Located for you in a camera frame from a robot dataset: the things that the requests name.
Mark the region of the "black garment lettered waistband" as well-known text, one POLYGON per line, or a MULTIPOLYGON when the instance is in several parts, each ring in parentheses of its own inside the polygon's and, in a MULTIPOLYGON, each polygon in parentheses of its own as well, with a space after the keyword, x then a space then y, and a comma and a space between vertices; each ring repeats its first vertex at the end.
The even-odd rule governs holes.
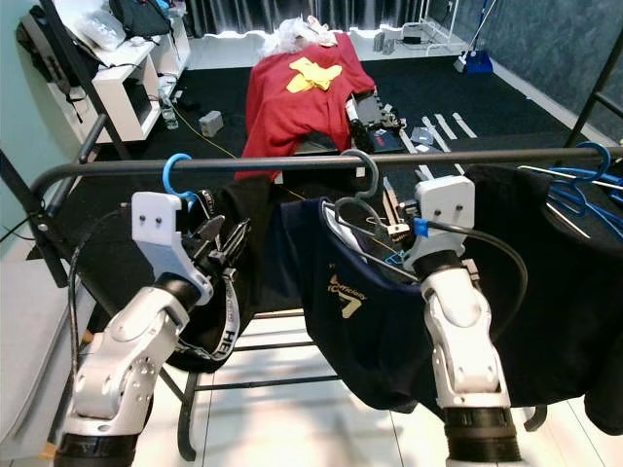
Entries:
POLYGON ((183 240, 193 259, 193 246, 200 244, 195 231, 214 215, 222 215, 223 227, 217 244, 222 246, 237 222, 250 219, 252 232, 235 266, 233 285, 213 286, 213 295, 206 305, 190 310, 190 323, 184 326, 168 362, 187 373, 210 374, 222 368, 235 351, 241 333, 258 312, 272 310, 263 297, 263 259, 269 221, 275 199, 273 184, 257 175, 227 184, 221 190, 199 190, 199 200, 192 205, 188 239, 183 240))

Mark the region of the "black metal clothes rack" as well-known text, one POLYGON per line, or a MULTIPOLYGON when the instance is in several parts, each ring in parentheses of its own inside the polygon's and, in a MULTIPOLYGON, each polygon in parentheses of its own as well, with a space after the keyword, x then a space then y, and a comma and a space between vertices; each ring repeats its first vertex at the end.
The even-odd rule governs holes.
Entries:
MULTIPOLYGON (((623 159, 623 147, 607 147, 613 161, 623 159)), ((477 152, 440 153, 440 155, 381 155, 371 156, 378 169, 386 164, 422 164, 433 162, 523 162, 537 160, 597 159, 593 148, 556 148, 556 150, 493 150, 477 152)), ((11 164, 6 164, 3 179, 13 190, 11 164)), ((156 161, 102 162, 98 175, 124 175, 161 172, 156 161)), ((191 160, 186 163, 188 172, 253 172, 253 170, 294 170, 362 167, 360 159, 343 155, 335 157, 285 157, 285 159, 231 159, 191 160)), ((191 283, 177 276, 183 286, 191 283)), ((138 436, 141 435, 146 402, 137 402, 137 418, 129 419, 120 411, 108 419, 77 416, 69 413, 65 433, 57 439, 54 467, 130 467, 136 454, 138 436)), ((487 408, 482 402, 464 406, 468 414, 463 419, 446 423, 446 436, 450 455, 446 467, 531 467, 518 454, 515 426, 510 405, 498 401, 487 408)))

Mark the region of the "long white floor strip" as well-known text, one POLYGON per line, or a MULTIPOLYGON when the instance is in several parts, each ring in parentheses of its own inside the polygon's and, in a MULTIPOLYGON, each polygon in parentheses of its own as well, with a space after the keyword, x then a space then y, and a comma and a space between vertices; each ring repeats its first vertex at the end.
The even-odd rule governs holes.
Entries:
POLYGON ((440 133, 437 132, 437 127, 436 125, 434 125, 431 121, 431 119, 429 119, 428 117, 422 117, 421 119, 423 121, 423 127, 424 129, 427 130, 428 133, 431 134, 431 136, 433 137, 433 139, 435 139, 437 146, 440 147, 440 150, 442 152, 448 152, 449 148, 448 146, 446 146, 446 143, 444 141, 444 138, 442 138, 440 136, 440 133))

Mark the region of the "short white floor strip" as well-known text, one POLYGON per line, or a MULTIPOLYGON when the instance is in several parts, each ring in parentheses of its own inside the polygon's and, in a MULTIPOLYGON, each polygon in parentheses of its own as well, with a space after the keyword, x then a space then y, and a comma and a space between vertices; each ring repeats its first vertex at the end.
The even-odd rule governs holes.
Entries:
POLYGON ((436 113, 435 119, 439 122, 440 127, 442 128, 442 132, 444 132, 445 136, 451 139, 451 141, 455 141, 458 138, 458 135, 454 133, 453 128, 450 126, 448 120, 445 119, 441 113, 436 113))

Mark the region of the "small grey box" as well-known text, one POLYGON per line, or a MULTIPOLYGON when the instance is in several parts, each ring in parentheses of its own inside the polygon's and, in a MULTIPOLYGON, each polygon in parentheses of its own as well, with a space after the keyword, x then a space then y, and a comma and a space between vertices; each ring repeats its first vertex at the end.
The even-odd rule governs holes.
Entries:
POLYGON ((213 110, 206 112, 199 119, 201 134, 206 138, 217 137, 224 129, 224 115, 221 111, 213 110))

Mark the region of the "clear water bottle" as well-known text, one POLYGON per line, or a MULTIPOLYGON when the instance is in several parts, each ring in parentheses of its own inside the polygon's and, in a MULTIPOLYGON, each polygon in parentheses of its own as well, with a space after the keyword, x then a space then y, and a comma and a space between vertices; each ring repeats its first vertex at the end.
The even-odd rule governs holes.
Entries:
POLYGON ((174 82, 164 82, 160 87, 160 102, 162 119, 165 121, 165 128, 175 130, 179 128, 177 112, 175 112, 175 84, 174 82))

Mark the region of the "red cloth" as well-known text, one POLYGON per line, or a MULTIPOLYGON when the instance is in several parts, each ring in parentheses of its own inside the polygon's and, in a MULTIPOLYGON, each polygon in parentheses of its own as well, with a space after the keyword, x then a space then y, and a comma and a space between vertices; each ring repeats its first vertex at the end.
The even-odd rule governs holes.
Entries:
POLYGON ((335 46, 307 45, 297 53, 258 59, 246 88, 243 147, 245 159, 284 159, 293 156, 309 134, 329 137, 338 150, 354 146, 348 127, 347 99, 368 93, 377 85, 362 68, 359 54, 346 32, 337 32, 335 46), (302 75, 292 65, 306 59, 311 65, 337 71, 328 89, 309 86, 293 92, 289 84, 302 75))

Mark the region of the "white desk shelf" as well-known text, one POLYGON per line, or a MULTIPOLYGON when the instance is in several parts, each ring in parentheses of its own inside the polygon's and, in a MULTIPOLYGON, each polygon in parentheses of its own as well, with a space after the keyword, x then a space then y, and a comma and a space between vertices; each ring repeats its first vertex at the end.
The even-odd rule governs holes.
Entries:
MULTIPOLYGON (((177 82, 190 61, 190 39, 184 27, 184 9, 175 0, 157 0, 170 19, 170 34, 157 37, 129 37, 115 51, 99 49, 90 40, 87 59, 94 59, 102 70, 93 77, 99 97, 125 142, 143 141, 161 118, 160 87, 164 82, 177 82)), ((71 26, 80 14, 103 10, 111 13, 110 0, 77 0, 71 6, 66 23, 71 26)), ((88 133, 88 125, 96 120, 85 94, 79 88, 62 90, 48 83, 57 99, 62 115, 77 138, 88 133)), ((103 130, 99 142, 107 142, 103 130)))

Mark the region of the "black floor mat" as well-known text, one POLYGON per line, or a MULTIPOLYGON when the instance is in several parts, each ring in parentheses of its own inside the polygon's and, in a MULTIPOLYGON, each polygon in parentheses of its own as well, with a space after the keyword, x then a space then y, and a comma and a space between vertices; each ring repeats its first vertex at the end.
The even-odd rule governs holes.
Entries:
MULTIPOLYGON (((451 150, 543 150, 565 143, 569 125, 539 106, 535 94, 518 89, 498 74, 459 74, 453 61, 449 56, 375 59, 362 67, 377 84, 380 99, 410 124, 418 124, 422 117, 435 120, 436 113, 441 113, 458 135, 448 142, 451 150)), ((184 72, 179 80, 181 98, 195 103, 199 111, 188 113, 190 124, 176 130, 158 124, 146 141, 130 142, 132 159, 162 164, 174 153, 187 153, 196 160, 239 156, 246 141, 249 75, 248 67, 184 72), (213 110, 223 113, 224 129, 217 137, 206 138, 199 119, 213 110)), ((161 190, 160 172, 89 175, 63 201, 55 221, 75 249, 97 218, 129 201, 132 193, 161 190)), ((152 279, 120 215, 99 224, 77 267, 115 306, 124 305, 139 286, 152 279)))

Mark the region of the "yellow cloth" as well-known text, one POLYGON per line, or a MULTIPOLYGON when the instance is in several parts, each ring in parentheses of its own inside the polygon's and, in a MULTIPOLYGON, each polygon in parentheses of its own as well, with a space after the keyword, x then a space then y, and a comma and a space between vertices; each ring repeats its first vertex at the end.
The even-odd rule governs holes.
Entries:
POLYGON ((295 71, 293 79, 285 86, 290 93, 312 89, 330 90, 331 84, 343 72, 343 67, 340 65, 325 68, 306 57, 295 59, 289 63, 288 67, 295 71))

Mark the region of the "blue dustpan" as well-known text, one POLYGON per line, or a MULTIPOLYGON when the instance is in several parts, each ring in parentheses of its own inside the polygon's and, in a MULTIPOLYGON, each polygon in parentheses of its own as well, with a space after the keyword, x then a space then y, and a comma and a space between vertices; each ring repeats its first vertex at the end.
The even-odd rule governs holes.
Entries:
POLYGON ((493 74, 493 58, 487 50, 467 50, 453 62, 459 74, 493 74))

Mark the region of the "black pole stand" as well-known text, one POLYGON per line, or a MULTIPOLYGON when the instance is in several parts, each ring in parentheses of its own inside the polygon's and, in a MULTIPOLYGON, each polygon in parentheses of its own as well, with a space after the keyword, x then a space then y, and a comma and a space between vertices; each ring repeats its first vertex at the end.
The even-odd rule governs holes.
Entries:
POLYGON ((31 228, 40 257, 49 269, 51 280, 62 292, 71 292, 77 284, 74 272, 63 265, 74 246, 63 235, 63 226, 55 221, 56 211, 74 190, 75 184, 85 175, 98 175, 102 161, 90 160, 90 156, 99 148, 99 136, 103 130, 108 133, 107 141, 113 146, 116 160, 130 161, 130 154, 124 139, 121 138, 116 125, 110 121, 105 103, 99 97, 93 77, 102 68, 94 59, 87 59, 89 45, 77 39, 66 20, 71 6, 77 0, 36 0, 35 3, 43 12, 45 27, 37 22, 32 23, 28 30, 41 31, 48 43, 49 52, 43 62, 49 74, 61 71, 63 80, 77 82, 85 98, 96 113, 96 120, 88 125, 88 133, 82 137, 75 156, 67 162, 41 170, 34 181, 27 182, 19 177, 18 170, 10 165, 13 177, 13 193, 18 197, 19 205, 25 210, 25 221, 31 228))
POLYGON ((604 94, 606 84, 608 84, 609 77, 613 74, 615 66, 618 65, 619 58, 623 56, 623 26, 620 26, 619 34, 615 39, 609 54, 606 55, 604 67, 601 68, 600 74, 598 74, 595 84, 591 88, 586 102, 580 107, 580 111, 575 119, 574 125, 570 128, 569 133, 564 146, 570 148, 574 144, 578 144, 583 141, 584 129, 586 129, 589 121, 589 116, 592 115, 593 110, 596 107, 602 106, 609 113, 613 113, 614 116, 623 119, 623 105, 618 99, 613 99, 604 94))

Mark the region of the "white crumpled plastic bag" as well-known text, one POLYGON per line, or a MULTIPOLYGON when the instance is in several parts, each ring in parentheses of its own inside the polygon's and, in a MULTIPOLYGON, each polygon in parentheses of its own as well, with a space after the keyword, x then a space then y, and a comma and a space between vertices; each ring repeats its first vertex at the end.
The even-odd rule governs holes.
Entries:
POLYGON ((292 54, 308 46, 335 48, 338 43, 337 35, 328 26, 308 15, 306 18, 285 19, 273 34, 264 37, 259 54, 261 57, 292 54))

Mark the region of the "dark curtain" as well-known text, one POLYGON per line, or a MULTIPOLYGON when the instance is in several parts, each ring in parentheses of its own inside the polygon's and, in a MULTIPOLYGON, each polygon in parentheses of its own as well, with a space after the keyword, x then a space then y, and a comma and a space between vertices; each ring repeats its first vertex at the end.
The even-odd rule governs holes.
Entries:
POLYGON ((422 18, 423 0, 184 0, 187 27, 208 34, 271 34, 285 19, 313 17, 335 30, 401 26, 422 18))

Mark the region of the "black backpack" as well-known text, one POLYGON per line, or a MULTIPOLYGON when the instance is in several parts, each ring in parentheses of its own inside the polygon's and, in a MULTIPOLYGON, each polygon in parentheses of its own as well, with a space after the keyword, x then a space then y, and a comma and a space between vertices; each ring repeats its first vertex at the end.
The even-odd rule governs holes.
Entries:
POLYGON ((22 15, 15 34, 18 44, 30 54, 32 66, 46 82, 51 82, 62 90, 79 86, 76 77, 68 74, 68 66, 62 63, 65 58, 63 50, 50 39, 48 17, 41 6, 32 5, 22 15))

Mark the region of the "white metal frame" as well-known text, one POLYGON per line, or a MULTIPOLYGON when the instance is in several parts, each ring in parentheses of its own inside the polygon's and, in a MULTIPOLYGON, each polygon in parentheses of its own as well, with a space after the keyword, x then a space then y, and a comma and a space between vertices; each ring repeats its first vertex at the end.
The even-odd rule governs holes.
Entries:
POLYGON ((383 25, 371 40, 375 53, 395 54, 405 48, 433 53, 459 54, 466 50, 453 32, 458 14, 458 0, 413 0, 414 19, 400 26, 383 25))

